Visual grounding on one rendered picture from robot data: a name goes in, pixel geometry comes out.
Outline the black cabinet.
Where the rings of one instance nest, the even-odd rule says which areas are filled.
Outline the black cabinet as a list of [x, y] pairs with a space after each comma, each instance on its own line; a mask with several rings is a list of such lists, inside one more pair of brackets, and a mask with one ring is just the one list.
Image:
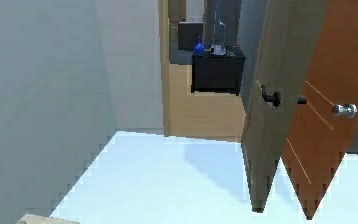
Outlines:
[[246, 57], [240, 48], [218, 56], [192, 55], [191, 92], [229, 93], [238, 96]]

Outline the blue vase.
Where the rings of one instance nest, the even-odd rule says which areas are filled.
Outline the blue vase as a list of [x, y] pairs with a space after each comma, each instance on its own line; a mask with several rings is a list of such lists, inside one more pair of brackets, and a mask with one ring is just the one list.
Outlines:
[[202, 55], [204, 53], [204, 46], [202, 45], [201, 37], [197, 38], [197, 44], [194, 46], [193, 53], [195, 55]]

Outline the dark brown cabinet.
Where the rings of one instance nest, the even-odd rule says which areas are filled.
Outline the dark brown cabinet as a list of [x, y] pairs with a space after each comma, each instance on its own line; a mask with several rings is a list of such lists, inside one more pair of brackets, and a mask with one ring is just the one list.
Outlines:
[[179, 22], [178, 23], [178, 49], [192, 51], [198, 39], [202, 37], [202, 22]]

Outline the grey desk lamp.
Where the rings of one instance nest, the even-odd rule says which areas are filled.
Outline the grey desk lamp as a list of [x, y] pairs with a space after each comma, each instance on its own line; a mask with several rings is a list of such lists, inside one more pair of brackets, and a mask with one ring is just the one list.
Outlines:
[[219, 20], [214, 25], [214, 35], [211, 45], [211, 53], [217, 56], [224, 56], [226, 54], [225, 48], [225, 24]]

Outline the black door knob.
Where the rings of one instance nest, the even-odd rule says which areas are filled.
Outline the black door knob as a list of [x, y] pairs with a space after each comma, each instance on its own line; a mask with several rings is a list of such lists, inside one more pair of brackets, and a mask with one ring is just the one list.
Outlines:
[[281, 104], [281, 94], [274, 92], [272, 95], [269, 95], [265, 85], [261, 85], [261, 97], [265, 102], [271, 103], [273, 107], [278, 107]]

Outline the olive brown room door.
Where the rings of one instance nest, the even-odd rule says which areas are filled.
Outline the olive brown room door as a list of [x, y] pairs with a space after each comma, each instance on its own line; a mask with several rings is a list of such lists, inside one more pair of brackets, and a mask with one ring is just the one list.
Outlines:
[[[254, 69], [242, 153], [251, 208], [262, 213], [270, 193], [329, 0], [269, 0]], [[273, 107], [261, 97], [281, 94]]]

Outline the orange brown room door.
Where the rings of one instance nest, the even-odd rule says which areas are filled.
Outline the orange brown room door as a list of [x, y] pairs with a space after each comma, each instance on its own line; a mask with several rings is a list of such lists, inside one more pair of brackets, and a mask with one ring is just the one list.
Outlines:
[[[358, 0], [329, 0], [282, 161], [301, 210], [311, 220], [358, 132]], [[336, 104], [355, 104], [350, 119]]]

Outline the silver door knob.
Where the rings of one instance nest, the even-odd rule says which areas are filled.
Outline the silver door knob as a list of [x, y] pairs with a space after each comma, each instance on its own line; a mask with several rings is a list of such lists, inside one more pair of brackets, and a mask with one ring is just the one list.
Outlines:
[[335, 116], [345, 116], [347, 118], [354, 118], [357, 113], [357, 106], [355, 104], [336, 104], [332, 112]]

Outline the tan wooden furniture corner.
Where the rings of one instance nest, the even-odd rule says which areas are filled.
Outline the tan wooden furniture corner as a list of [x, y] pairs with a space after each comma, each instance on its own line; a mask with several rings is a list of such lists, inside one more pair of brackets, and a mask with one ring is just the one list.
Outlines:
[[80, 224], [76, 221], [70, 221], [60, 218], [44, 217], [35, 214], [25, 214], [15, 224]]

